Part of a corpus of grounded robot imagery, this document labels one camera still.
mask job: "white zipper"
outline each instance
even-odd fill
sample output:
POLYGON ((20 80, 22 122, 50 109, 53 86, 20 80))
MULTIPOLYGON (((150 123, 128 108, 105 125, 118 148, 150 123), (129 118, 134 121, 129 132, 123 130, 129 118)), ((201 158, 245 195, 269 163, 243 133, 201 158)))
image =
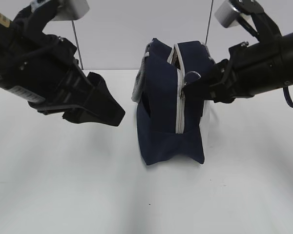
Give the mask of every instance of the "white zipper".
POLYGON ((185 77, 181 70, 177 69, 178 87, 177 87, 177 115, 176 115, 176 133, 182 134, 185 130, 185 95, 183 87, 185 86, 185 77))

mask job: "metal rod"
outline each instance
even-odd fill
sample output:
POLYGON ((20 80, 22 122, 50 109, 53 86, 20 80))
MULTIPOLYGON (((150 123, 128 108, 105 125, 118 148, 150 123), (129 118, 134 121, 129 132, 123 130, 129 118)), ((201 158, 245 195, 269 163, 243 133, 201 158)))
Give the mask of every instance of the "metal rod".
POLYGON ((75 36, 75 41, 76 41, 78 56, 79 56, 79 60, 80 60, 80 65, 81 65, 82 70, 83 70, 84 69, 83 59, 82 59, 82 55, 80 53, 80 48, 79 48, 79 43, 78 43, 78 38, 77 38, 77 33, 76 33, 76 27, 75 27, 75 23, 74 23, 73 20, 72 20, 72 25, 73 25, 73 31, 74 31, 74 36, 75 36))
POLYGON ((213 11, 213 6, 214 6, 214 0, 211 1, 211 6, 210 6, 210 13, 209 13, 209 25, 207 27, 207 33, 206 33, 206 39, 205 39, 205 45, 207 45, 207 40, 209 38, 209 27, 210 27, 210 20, 211 20, 211 13, 213 11))

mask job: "cable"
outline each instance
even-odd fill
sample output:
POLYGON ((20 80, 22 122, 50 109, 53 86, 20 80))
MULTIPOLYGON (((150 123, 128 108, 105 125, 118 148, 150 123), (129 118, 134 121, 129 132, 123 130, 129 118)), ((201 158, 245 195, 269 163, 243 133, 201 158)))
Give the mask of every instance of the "cable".
POLYGON ((249 32, 249 34, 260 41, 258 32, 256 32, 256 30, 253 29, 253 27, 243 17, 239 17, 237 21, 246 31, 249 32))
POLYGON ((209 38, 209 27, 210 27, 211 13, 212 13, 212 11, 213 11, 213 5, 214 5, 214 0, 211 1, 211 6, 210 6, 209 25, 208 25, 208 27, 207 27, 207 33, 206 33, 206 39, 205 39, 205 45, 207 45, 207 39, 209 38))
POLYGON ((75 36, 75 41, 76 41, 76 45, 77 45, 77 51, 78 51, 78 56, 79 56, 79 60, 80 60, 80 65, 81 65, 82 70, 83 70, 84 65, 83 65, 82 55, 80 53, 80 48, 79 48, 79 43, 78 43, 78 38, 77 38, 77 33, 76 33, 76 28, 75 28, 75 23, 74 23, 73 20, 72 20, 72 25, 73 25, 74 36, 75 36))

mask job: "navy blue pouch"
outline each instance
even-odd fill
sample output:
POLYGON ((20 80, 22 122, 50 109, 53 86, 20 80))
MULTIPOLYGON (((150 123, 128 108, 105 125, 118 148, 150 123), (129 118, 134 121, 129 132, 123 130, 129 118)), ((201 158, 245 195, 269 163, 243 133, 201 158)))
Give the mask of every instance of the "navy blue pouch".
POLYGON ((182 89, 213 65, 199 41, 171 48, 153 39, 147 46, 132 96, 138 103, 139 146, 147 165, 176 155, 204 163, 200 120, 208 101, 187 100, 182 89))

